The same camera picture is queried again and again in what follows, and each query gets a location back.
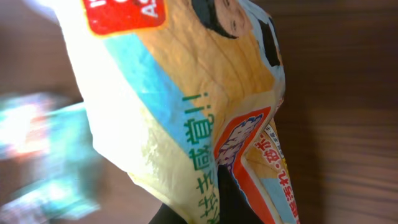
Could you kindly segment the yellow snack bag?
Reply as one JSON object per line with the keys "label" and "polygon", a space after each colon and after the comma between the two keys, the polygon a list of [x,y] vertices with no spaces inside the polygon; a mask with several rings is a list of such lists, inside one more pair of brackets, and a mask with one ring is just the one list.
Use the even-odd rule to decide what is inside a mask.
{"label": "yellow snack bag", "polygon": [[247,0],[53,1],[94,148],[187,223],[220,223],[224,165],[264,223],[299,213],[274,115],[285,73]]}

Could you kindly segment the orange tissue pack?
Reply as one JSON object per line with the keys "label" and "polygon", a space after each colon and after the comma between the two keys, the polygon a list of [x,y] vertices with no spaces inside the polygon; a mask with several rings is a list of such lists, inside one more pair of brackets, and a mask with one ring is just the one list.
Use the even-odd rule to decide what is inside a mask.
{"label": "orange tissue pack", "polygon": [[46,114],[57,98],[48,93],[1,96],[1,159],[35,154],[47,147]]}

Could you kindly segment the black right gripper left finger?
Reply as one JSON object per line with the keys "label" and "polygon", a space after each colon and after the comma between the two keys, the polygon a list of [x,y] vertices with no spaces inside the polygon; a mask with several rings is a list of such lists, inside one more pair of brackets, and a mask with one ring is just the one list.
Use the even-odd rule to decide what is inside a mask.
{"label": "black right gripper left finger", "polygon": [[149,224],[187,224],[187,222],[163,203]]}

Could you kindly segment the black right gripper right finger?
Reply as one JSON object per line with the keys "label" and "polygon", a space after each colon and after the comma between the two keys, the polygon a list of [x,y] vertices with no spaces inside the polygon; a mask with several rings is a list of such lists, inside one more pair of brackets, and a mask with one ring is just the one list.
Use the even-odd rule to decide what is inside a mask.
{"label": "black right gripper right finger", "polygon": [[240,192],[224,165],[218,167],[221,224],[264,224]]}

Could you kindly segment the teal packet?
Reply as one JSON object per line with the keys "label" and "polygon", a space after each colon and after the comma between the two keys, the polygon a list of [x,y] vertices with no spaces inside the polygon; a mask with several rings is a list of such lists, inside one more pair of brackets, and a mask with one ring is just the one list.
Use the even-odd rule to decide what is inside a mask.
{"label": "teal packet", "polygon": [[1,206],[1,223],[79,220],[99,209],[101,158],[81,103],[46,114],[47,147],[15,157],[22,187]]}

